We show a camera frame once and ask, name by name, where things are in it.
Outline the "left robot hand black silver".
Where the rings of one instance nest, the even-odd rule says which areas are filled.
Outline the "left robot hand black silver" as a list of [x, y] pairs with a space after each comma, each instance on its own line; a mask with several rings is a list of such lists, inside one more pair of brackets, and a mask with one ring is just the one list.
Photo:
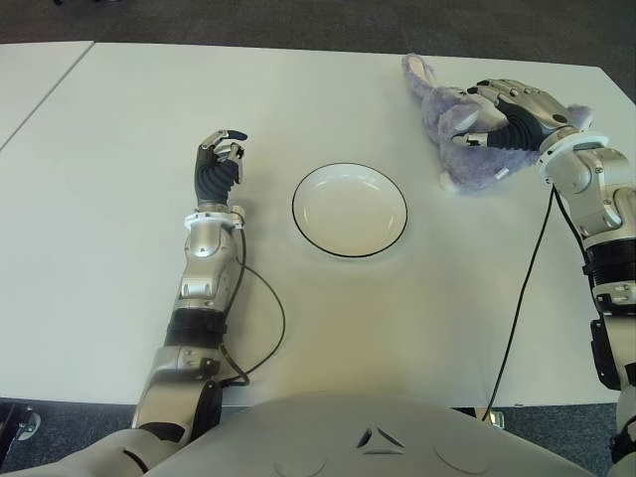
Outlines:
[[247, 140], [243, 132], [221, 129], [204, 139], [197, 149], [194, 188], [199, 206], [226, 206], [230, 191], [242, 181], [241, 142]]

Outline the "right robot hand black silver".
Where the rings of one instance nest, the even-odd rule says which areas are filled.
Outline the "right robot hand black silver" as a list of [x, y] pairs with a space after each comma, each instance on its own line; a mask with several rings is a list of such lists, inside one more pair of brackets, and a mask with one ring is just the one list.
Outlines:
[[468, 89], [490, 100], [507, 124], [492, 132], [467, 132], [452, 141], [468, 147], [539, 151], [557, 133], [575, 133], [572, 115], [549, 93], [513, 79], [484, 79]]

